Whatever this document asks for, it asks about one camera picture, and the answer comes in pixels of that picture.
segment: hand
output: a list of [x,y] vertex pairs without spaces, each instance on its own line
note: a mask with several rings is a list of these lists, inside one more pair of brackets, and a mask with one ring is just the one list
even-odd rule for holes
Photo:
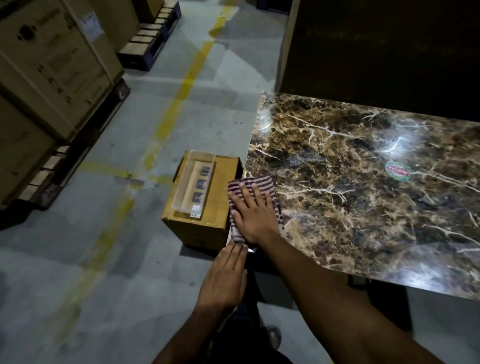
[[194,312],[207,311],[220,318],[240,304],[247,285],[247,270],[243,269],[247,253],[247,245],[233,240],[220,250],[205,276]]
[[238,211],[233,210],[232,218],[246,241],[262,246],[272,236],[279,235],[278,222],[271,195],[268,192],[265,194],[265,203],[262,193],[255,183],[252,183],[252,189],[255,198],[250,194],[245,184],[240,183],[240,190],[245,202],[233,192],[229,193],[233,203],[240,211],[238,213]]

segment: paper label on box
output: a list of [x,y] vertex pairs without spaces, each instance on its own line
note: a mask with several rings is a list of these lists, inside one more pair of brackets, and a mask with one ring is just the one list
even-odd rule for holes
[[200,211],[200,205],[193,205],[192,206],[192,213],[190,214],[191,218],[200,218],[202,216],[202,212]]
[[84,16],[83,19],[80,19],[80,24],[89,42],[93,42],[104,33],[94,12],[91,12]]

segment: gray floor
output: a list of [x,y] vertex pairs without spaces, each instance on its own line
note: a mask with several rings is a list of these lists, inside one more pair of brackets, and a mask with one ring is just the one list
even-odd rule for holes
[[[127,71],[132,94],[55,204],[0,232],[1,363],[149,364],[188,317],[210,261],[183,248],[160,216],[185,150],[246,157],[287,19],[249,2],[238,0],[226,25],[209,33],[231,1],[181,1],[183,18],[153,69]],[[206,62],[143,176],[158,183],[129,195],[121,176],[141,170],[211,35]],[[134,201],[131,209],[125,201]],[[281,281],[257,280],[270,303],[259,305],[263,320],[283,333],[280,351],[294,363],[329,363]],[[480,362],[479,303],[419,290],[409,299],[418,342],[447,363]]]

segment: dark pants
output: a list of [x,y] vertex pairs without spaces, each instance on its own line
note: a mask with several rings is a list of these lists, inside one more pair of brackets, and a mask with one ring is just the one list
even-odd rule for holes
[[209,363],[291,364],[287,357],[272,347],[267,330],[260,327],[258,293],[253,272],[249,271],[243,301],[214,338]]

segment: marble tabletop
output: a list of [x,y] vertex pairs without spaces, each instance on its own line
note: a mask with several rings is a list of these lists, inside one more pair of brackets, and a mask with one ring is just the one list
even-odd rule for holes
[[480,124],[264,91],[245,175],[325,268],[480,300]]

